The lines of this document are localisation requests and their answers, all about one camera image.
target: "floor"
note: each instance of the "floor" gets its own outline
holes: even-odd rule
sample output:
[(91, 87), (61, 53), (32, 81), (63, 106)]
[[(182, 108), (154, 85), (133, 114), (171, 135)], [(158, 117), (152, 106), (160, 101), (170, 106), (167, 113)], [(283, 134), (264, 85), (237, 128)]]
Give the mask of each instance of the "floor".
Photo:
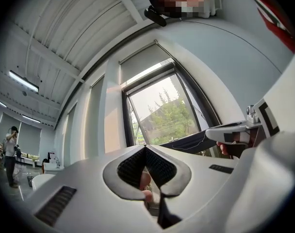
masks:
[(15, 164), (14, 180), (18, 183), (18, 189), (11, 188), (8, 185), (6, 169), (0, 168), (0, 189), (8, 196), (13, 203), (23, 203), (23, 201), (33, 192), (28, 184), (27, 176), (37, 176), (42, 173), (41, 167), (32, 167), (28, 164)]

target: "man in white shirt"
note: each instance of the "man in white shirt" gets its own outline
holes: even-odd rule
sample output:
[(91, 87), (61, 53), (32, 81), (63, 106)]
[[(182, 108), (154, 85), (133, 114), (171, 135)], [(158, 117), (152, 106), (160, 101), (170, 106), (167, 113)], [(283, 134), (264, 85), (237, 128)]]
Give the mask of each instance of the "man in white shirt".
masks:
[(18, 129), (13, 126), (11, 133), (6, 134), (6, 153), (5, 153), (5, 167), (8, 184), (12, 188), (18, 188), (17, 183), (14, 182), (13, 172), (15, 168), (15, 150), (14, 146), (17, 142)]

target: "ceiling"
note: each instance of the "ceiling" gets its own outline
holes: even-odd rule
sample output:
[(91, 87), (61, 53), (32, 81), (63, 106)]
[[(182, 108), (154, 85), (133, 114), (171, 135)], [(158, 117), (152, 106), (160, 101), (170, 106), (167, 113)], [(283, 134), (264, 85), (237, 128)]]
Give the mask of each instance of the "ceiling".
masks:
[[(0, 32), (0, 100), (54, 127), (88, 62), (146, 20), (148, 6), (148, 0), (19, 0)], [(39, 86), (38, 94), (10, 78), (9, 70)]]

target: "black window frame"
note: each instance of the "black window frame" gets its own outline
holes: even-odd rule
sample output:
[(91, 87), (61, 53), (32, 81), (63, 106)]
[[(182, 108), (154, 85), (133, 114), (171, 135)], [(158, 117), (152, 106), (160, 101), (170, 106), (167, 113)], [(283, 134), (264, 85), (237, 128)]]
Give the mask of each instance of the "black window frame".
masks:
[[(185, 90), (185, 86), (183, 82), (189, 88), (190, 92), (195, 98), (196, 103), (199, 105), (200, 109), (202, 110), (202, 113), (207, 121), (208, 126), (214, 127), (214, 126), (218, 126), (222, 124), (215, 109), (213, 108), (213, 105), (211, 104), (211, 102), (209, 101), (208, 97), (206, 96), (204, 91), (201, 89), (199, 84), (194, 80), (194, 78), (190, 75), (190, 73), (175, 58), (173, 57), (171, 58), (173, 59), (173, 62), (163, 65), (162, 67), (148, 73), (147, 75), (139, 78), (138, 80), (122, 88), (122, 108), (123, 108), (124, 130), (125, 130), (127, 147), (134, 146), (132, 121), (130, 118), (130, 113), (129, 113), (130, 111), (129, 111), (129, 105), (128, 105), (128, 101), (130, 101), (131, 103), (131, 100), (129, 99), (129, 97), (169, 76), (172, 76), (172, 74), (176, 74), (188, 99), (189, 99), (189, 95), (187, 91)], [(196, 118), (197, 125), (199, 125), (198, 118), (195, 114), (195, 111), (193, 111), (193, 114)], [(145, 133), (143, 132), (143, 129), (141, 129), (141, 132), (143, 137), (146, 140), (147, 138), (145, 137)], [(163, 146), (166, 148), (170, 148), (173, 150), (178, 150), (178, 151), (182, 151), (186, 153), (192, 153), (192, 154), (207, 150), (211, 147), (214, 147), (215, 145), (216, 145), (215, 141), (212, 141), (205, 137), (205, 130), (183, 137), (181, 139), (178, 139), (172, 142), (160, 144), (160, 146)]]

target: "window shade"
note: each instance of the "window shade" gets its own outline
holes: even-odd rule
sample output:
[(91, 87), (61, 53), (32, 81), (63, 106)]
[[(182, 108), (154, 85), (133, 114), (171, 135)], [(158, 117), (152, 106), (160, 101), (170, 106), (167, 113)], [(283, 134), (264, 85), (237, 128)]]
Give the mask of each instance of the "window shade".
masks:
[(7, 133), (11, 132), (11, 127), (16, 126), (19, 129), (20, 121), (3, 113), (0, 122), (0, 142), (3, 142)]
[(168, 58), (170, 56), (156, 44), (144, 49), (121, 64), (121, 84)]
[(66, 123), (66, 135), (65, 135), (65, 145), (64, 145), (64, 166), (71, 165), (71, 158), (70, 158), (70, 146), (71, 146), (71, 132), (72, 132), (72, 125), (73, 125), (73, 117), (75, 112), (75, 107), (70, 111), (68, 115), (68, 121)]
[(103, 85), (103, 79), (100, 79), (94, 87), (91, 89), (87, 117), (86, 117), (86, 137), (85, 137), (85, 157), (89, 158), (97, 156), (98, 146), (98, 119), (99, 119), (99, 107), (100, 96)]
[(17, 142), (21, 152), (32, 155), (39, 155), (40, 139), (41, 129), (23, 122), (21, 123)]

